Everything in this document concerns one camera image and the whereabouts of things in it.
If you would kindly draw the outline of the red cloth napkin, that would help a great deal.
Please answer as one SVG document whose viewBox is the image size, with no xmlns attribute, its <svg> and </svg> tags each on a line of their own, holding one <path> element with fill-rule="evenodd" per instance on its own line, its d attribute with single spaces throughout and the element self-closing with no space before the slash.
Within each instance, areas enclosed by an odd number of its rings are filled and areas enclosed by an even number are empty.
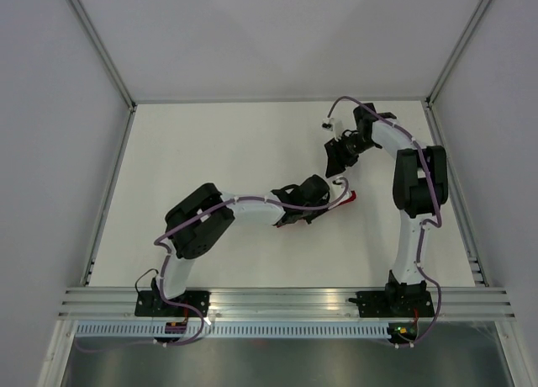
<svg viewBox="0 0 538 387">
<path fill-rule="evenodd" d="M 317 195 L 304 196 L 295 191 L 278 191 L 277 196 L 282 202 L 299 206 L 299 209 L 292 209 L 289 207 L 283 208 L 284 215 L 274 224 L 275 227 L 282 228 L 286 225 L 294 225 L 298 222 L 304 222 L 307 225 L 310 225 L 314 220 L 329 213 L 331 210 L 335 210 L 341 205 L 353 202 L 356 199 L 356 192 L 353 190 L 348 191 L 338 203 L 336 203 L 337 197 L 330 199 L 329 193 L 324 193 L 318 197 Z"/>
</svg>

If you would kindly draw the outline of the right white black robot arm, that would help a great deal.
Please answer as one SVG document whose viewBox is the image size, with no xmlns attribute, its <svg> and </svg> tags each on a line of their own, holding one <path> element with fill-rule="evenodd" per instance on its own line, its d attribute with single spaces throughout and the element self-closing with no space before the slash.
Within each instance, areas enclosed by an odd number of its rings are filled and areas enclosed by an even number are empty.
<svg viewBox="0 0 538 387">
<path fill-rule="evenodd" d="M 356 127 L 343 130 L 327 116 L 322 126 L 333 137 L 324 148 L 326 177 L 342 174 L 373 148 L 394 159 L 393 202 L 400 213 L 398 251 L 388 281 L 378 291 L 356 293 L 350 302 L 362 318 L 413 318 L 435 316 L 430 278 L 423 269 L 429 232 L 442 225 L 440 208 L 449 196 L 446 150 L 423 146 L 391 113 L 378 113 L 372 103 L 359 103 L 353 111 Z"/>
</svg>

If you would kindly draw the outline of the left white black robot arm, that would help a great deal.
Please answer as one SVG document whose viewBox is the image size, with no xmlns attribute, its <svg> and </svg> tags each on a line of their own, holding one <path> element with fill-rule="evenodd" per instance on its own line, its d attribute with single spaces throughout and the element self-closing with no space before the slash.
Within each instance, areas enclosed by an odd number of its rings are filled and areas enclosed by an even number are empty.
<svg viewBox="0 0 538 387">
<path fill-rule="evenodd" d="M 166 257 L 152 283 L 154 306 L 166 316 L 182 310 L 194 261 L 209 252 L 232 225 L 311 223 L 332 208 L 333 199 L 330 184 L 318 175 L 263 196 L 233 195 L 219 191 L 214 183 L 201 185 L 166 214 L 165 233 L 155 241 L 165 249 Z"/>
</svg>

